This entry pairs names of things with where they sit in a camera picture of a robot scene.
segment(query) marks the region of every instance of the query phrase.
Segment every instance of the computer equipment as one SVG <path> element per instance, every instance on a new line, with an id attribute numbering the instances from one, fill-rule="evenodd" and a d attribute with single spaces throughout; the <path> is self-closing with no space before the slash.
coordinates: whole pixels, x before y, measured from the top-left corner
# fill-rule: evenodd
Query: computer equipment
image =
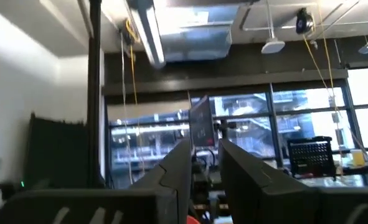
<path id="1" fill-rule="evenodd" d="M 308 187 L 225 139 L 219 159 L 235 224 L 368 223 L 368 188 Z"/>
<path id="2" fill-rule="evenodd" d="M 126 190 L 29 190 L 0 209 L 0 223 L 186 223 L 191 147 L 182 140 Z"/>
<path id="3" fill-rule="evenodd" d="M 214 124 L 208 96 L 204 96 L 189 110 L 192 145 L 215 147 Z"/>

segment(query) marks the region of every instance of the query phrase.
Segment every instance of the computer monitor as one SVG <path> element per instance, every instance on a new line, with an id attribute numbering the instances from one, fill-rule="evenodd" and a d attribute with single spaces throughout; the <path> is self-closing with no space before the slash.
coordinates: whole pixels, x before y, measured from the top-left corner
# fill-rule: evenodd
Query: computer monitor
<path id="1" fill-rule="evenodd" d="M 214 124 L 208 96 L 204 96 L 189 110 L 192 145 L 215 147 Z"/>

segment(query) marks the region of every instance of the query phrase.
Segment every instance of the exposed ceiling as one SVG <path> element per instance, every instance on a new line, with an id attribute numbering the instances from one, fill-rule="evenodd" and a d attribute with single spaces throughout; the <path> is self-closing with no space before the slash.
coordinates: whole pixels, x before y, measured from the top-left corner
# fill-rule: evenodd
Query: exposed ceiling
<path id="1" fill-rule="evenodd" d="M 319 2 L 325 29 L 339 19 L 336 25 L 326 31 L 326 37 L 368 35 L 368 0 L 360 0 L 359 3 L 353 0 Z M 317 0 L 302 0 L 301 3 L 298 0 L 269 0 L 269 3 L 276 36 L 281 40 L 302 39 L 302 36 L 295 33 L 294 28 L 295 15 L 302 7 L 313 13 L 317 24 L 321 21 Z M 209 12 L 208 23 L 202 24 L 201 27 L 232 24 L 231 36 L 234 44 L 264 42 L 268 38 L 265 0 L 259 0 L 251 6 L 237 4 L 230 7 L 238 7 L 233 20 L 231 17 L 227 17 L 226 20 L 221 17 L 219 21 L 215 19 L 211 21 L 212 13 Z M 107 16 L 104 14 L 101 18 L 101 47 L 105 52 L 116 52 L 120 43 L 114 24 L 128 17 L 124 0 L 103 0 L 103 12 Z M 174 24 L 174 21 L 182 20 L 179 14 L 168 12 L 164 11 L 167 19 L 164 22 L 159 21 L 160 29 L 167 26 L 166 23 Z M 77 0 L 0 0 L 0 13 L 56 56 L 80 55 L 87 52 L 88 37 Z M 310 39 L 321 38 L 320 32 L 321 28 L 317 27 L 317 31 Z"/>

